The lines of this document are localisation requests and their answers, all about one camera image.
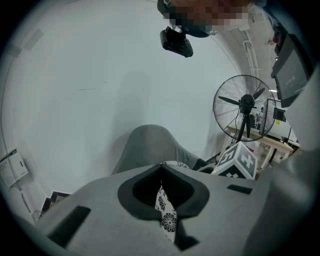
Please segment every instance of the black fan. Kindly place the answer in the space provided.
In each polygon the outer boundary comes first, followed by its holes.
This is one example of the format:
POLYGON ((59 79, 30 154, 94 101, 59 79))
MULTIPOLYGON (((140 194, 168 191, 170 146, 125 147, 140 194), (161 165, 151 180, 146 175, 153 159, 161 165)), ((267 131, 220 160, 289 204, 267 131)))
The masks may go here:
POLYGON ((237 136, 236 142, 258 140, 269 132, 275 121, 273 109, 268 111, 268 99, 275 100, 260 79, 251 75, 231 77, 215 94, 215 120, 230 137, 237 136))

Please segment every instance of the patterned cloth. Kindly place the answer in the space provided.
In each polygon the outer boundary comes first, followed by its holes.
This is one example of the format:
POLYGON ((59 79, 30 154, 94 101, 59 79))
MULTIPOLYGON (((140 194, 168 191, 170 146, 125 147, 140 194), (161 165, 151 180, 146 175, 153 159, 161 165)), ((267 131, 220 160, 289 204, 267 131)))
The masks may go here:
MULTIPOLYGON (((162 164, 180 166, 190 169, 186 164, 180 161, 166 161, 162 164)), ((160 211, 162 214, 161 224, 163 233, 173 243, 176 236, 177 213, 170 203, 167 194, 162 186, 160 187, 158 194, 156 195, 155 209, 160 211)))

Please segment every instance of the wooden table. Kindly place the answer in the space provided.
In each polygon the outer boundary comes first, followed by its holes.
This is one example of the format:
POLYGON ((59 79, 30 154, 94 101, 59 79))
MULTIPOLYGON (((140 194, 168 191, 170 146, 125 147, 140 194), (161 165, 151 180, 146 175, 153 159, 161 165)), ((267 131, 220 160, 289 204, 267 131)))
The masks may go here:
MULTIPOLYGON (((237 136, 239 133, 240 129, 236 129, 233 126, 228 126, 227 128, 227 133, 228 134, 234 134, 234 139, 237 140, 237 136)), ((247 131, 246 129, 244 129, 245 131, 243 131, 243 136, 247 136, 247 131)), ((251 139, 255 139, 257 137, 260 137, 261 135, 259 134, 259 130, 257 129, 251 129, 250 132, 250 138, 251 139)), ((222 145, 222 149, 221 149, 221 153, 220 156, 222 156, 224 154, 224 152, 226 151, 226 147, 231 143, 232 137, 230 137, 229 135, 225 135, 225 139, 222 145)), ((263 143, 265 145, 270 146, 270 149, 261 165, 261 169, 263 169, 265 167, 265 165, 267 164, 269 158, 271 157, 274 149, 277 149, 279 152, 283 152, 284 153, 284 157, 282 158, 282 160, 285 160, 288 158, 288 156, 294 151, 292 147, 290 147, 287 143, 281 143, 280 141, 277 141, 273 138, 269 138, 269 137, 262 137, 260 139, 257 140, 260 143, 263 143)))

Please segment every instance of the black camera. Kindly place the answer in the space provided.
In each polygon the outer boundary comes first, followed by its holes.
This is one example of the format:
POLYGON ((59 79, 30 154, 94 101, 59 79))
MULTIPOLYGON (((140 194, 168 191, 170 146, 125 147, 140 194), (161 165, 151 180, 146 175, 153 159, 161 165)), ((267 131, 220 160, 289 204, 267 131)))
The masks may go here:
POLYGON ((165 50, 180 54, 186 58, 194 54, 192 46, 183 31, 177 32, 167 27, 160 32, 160 39, 165 50))

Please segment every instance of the desk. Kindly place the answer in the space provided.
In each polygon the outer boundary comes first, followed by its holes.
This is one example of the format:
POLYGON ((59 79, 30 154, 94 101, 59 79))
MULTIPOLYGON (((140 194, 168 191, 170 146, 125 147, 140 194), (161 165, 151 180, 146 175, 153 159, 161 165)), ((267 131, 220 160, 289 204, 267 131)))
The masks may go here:
MULTIPOLYGON (((235 139, 237 139, 239 129, 237 130, 233 126, 228 126, 227 133, 228 134, 235 134, 235 139)), ((247 136, 246 131, 243 131, 243 136, 247 136)), ((261 135, 259 134, 259 131, 257 129, 251 129, 251 132, 250 132, 251 139, 254 139, 254 138, 257 138, 260 136, 261 135)), ((226 147, 230 144, 231 140, 232 140, 232 138, 229 135, 225 135, 225 139, 224 139, 224 142, 222 145, 220 156, 222 156, 224 154, 224 152, 226 151, 226 147)), ((287 143, 281 143, 280 141, 277 141, 277 140, 269 138, 269 137, 262 137, 262 138, 258 139, 257 141, 260 143, 263 143, 265 145, 270 146, 270 149, 269 149, 269 151, 268 151, 268 153, 267 153, 267 155, 261 165, 261 169, 263 169, 265 167, 265 165, 267 164, 268 159, 271 157, 274 149, 277 149, 279 152, 284 153, 284 157, 282 158, 282 160, 287 159, 288 156, 290 155, 290 153, 292 153, 294 151, 293 148, 290 147, 287 143)))

